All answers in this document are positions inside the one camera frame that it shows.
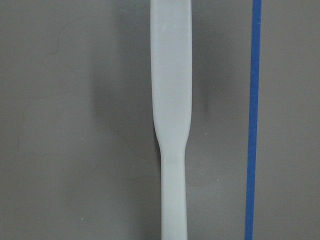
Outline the beige hand brush black bristles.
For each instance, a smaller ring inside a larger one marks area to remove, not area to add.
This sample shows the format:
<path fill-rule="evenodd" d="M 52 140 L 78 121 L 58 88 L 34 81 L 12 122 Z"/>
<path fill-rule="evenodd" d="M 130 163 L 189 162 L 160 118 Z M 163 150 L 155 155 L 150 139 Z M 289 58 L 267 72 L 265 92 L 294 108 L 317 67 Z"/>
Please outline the beige hand brush black bristles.
<path fill-rule="evenodd" d="M 152 112 L 161 163 L 161 238 L 188 237 L 185 152 L 192 117 L 192 3 L 150 3 Z"/>

